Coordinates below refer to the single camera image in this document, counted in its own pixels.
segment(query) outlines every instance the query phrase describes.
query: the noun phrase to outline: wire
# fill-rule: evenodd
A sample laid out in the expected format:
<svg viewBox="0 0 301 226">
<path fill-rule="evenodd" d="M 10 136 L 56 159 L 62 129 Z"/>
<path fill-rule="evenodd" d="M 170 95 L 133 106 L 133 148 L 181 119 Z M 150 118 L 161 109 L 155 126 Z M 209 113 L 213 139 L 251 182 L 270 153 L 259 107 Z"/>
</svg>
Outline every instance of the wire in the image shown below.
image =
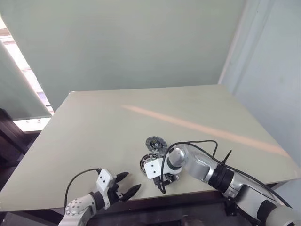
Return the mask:
<svg viewBox="0 0 301 226">
<path fill-rule="evenodd" d="M 202 143 L 204 141 L 194 141 L 193 143 Z M 169 150 L 171 150 L 174 146 L 176 145 L 190 145 L 192 147 L 195 147 L 196 149 L 200 150 L 201 152 L 205 153 L 207 156 L 209 156 L 211 159 L 215 160 L 218 164 L 222 164 L 222 162 L 220 162 L 219 160 L 217 160 L 216 158 L 214 158 L 212 155 L 210 155 L 208 152 L 206 152 L 205 150 L 203 150 L 202 148 L 200 148 L 199 146 L 196 146 L 194 144 L 192 144 L 192 142 L 177 142 L 177 143 L 174 143 L 172 144 L 171 146 L 169 146 L 169 148 L 167 149 L 167 152 L 165 153 L 164 157 L 163 157 L 163 161 L 162 161 L 162 167 L 161 167 L 161 184 L 162 184 L 162 189 L 160 189 L 160 191 L 165 194 L 166 193 L 166 190 L 165 190 L 165 186 L 164 186 L 164 183 L 163 183 L 163 167 L 164 167 L 164 162 L 165 162 L 165 159 L 166 159 L 166 156 L 167 156 L 167 153 L 169 152 Z M 233 170 L 237 173 L 240 173 L 242 175 L 244 175 L 245 177 L 248 177 L 250 178 L 251 180 L 257 182 L 258 184 L 260 184 L 262 187 L 264 187 L 265 189 L 267 189 L 269 192 L 271 192 L 273 195 L 275 195 L 281 202 L 283 202 L 284 205 L 286 205 L 287 207 L 291 207 L 280 195 L 278 195 L 272 188 L 270 188 L 269 186 L 267 186 L 266 184 L 264 184 L 263 182 L 261 182 L 260 180 L 250 176 L 249 174 L 243 172 L 243 171 L 240 171 L 234 167 L 231 167 L 231 166 L 228 166 L 228 165 L 224 165 L 225 167 L 227 167 L 228 169 L 230 170 Z"/>
<path fill-rule="evenodd" d="M 72 184 L 72 182 L 75 180 L 75 178 L 77 178 L 79 175 L 83 174 L 83 173 L 87 173 L 87 172 L 90 172 L 90 171 L 96 171 L 98 174 L 100 173 L 101 171 L 101 168 L 93 168 L 93 169 L 88 169 L 88 170 L 85 170 L 85 171 L 82 171 L 80 173 L 78 173 L 77 175 L 75 175 L 71 181 L 69 182 L 68 186 L 67 186 L 67 189 L 66 189 L 66 193 L 65 193 L 65 202 L 64 202 L 64 207 L 66 208 L 67 206 L 67 196 L 68 196 L 68 191 L 69 191 L 69 187 L 70 185 Z"/>
<path fill-rule="evenodd" d="M 215 143 L 215 148 L 214 148 L 214 151 L 213 151 L 213 154 L 212 156 L 214 157 L 215 156 L 215 153 L 216 153 L 216 150 L 217 150 L 217 142 L 215 140 L 201 140 L 201 141 L 187 141 L 188 143 L 204 143 L 204 142 L 213 142 Z"/>
</svg>

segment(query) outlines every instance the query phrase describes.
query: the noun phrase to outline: beige tabletop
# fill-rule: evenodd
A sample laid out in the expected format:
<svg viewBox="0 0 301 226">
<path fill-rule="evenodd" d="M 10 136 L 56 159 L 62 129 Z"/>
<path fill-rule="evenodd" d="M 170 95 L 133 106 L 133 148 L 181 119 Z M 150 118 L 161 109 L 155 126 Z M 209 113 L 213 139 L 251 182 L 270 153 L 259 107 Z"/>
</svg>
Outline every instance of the beige tabletop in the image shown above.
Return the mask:
<svg viewBox="0 0 301 226">
<path fill-rule="evenodd" d="M 149 136 L 168 144 L 214 139 L 218 159 L 233 150 L 228 165 L 264 183 L 300 177 L 288 154 L 221 85 L 71 92 L 2 189 L 0 210 L 60 208 L 70 179 L 98 167 L 130 172 L 120 190 L 141 183 L 133 199 L 163 196 L 139 168 Z M 78 177 L 68 200 L 95 190 L 96 178 L 96 172 Z M 183 170 L 165 195 L 211 190 Z"/>
</svg>

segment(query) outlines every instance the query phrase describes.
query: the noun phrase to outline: circular saw blade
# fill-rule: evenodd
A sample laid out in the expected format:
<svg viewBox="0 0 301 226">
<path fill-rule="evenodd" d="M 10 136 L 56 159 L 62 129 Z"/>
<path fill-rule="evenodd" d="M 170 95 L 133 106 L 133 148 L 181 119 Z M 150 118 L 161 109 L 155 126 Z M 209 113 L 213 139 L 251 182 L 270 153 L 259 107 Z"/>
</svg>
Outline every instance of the circular saw blade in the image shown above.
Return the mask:
<svg viewBox="0 0 301 226">
<path fill-rule="evenodd" d="M 167 143 L 160 137 L 149 137 L 145 141 L 146 147 L 152 153 L 163 157 L 167 151 Z"/>
</svg>

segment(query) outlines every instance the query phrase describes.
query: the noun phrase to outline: window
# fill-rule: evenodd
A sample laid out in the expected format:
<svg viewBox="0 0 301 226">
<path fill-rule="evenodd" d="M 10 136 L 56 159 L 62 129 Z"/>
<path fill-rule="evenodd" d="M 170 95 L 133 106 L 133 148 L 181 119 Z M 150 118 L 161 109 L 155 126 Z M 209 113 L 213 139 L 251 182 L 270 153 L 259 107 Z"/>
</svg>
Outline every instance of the window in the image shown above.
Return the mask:
<svg viewBox="0 0 301 226">
<path fill-rule="evenodd" d="M 17 46 L 15 40 L 10 34 L 9 30 L 5 26 L 4 22 L 0 17 L 0 41 L 4 44 L 5 48 L 8 50 L 9 54 L 12 56 L 18 68 L 23 73 L 24 77 L 28 80 L 30 86 L 34 90 L 34 92 L 38 95 L 41 102 L 46 106 L 51 115 L 54 114 L 54 111 L 42 89 L 40 86 L 37 77 L 34 72 L 28 65 L 24 56 L 22 55 L 19 47 Z M 41 130 L 43 129 L 50 118 L 46 119 L 34 119 L 34 120 L 18 120 L 14 121 L 14 123 L 22 130 L 22 131 L 33 131 L 33 130 Z"/>
</svg>

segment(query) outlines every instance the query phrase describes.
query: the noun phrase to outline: cable connector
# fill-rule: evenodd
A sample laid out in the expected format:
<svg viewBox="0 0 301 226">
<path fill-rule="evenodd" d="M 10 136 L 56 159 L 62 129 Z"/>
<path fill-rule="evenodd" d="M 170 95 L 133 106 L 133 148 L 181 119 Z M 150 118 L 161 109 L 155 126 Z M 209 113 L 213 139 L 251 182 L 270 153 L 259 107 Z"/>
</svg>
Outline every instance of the cable connector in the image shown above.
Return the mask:
<svg viewBox="0 0 301 226">
<path fill-rule="evenodd" d="M 228 157 L 230 156 L 232 150 L 229 151 L 229 153 L 226 155 L 226 157 L 224 158 L 224 160 L 222 161 L 222 165 L 226 164 L 226 160 L 228 159 Z"/>
<path fill-rule="evenodd" d="M 97 168 L 96 171 L 98 174 L 100 174 L 100 172 L 102 171 L 102 168 Z"/>
</svg>

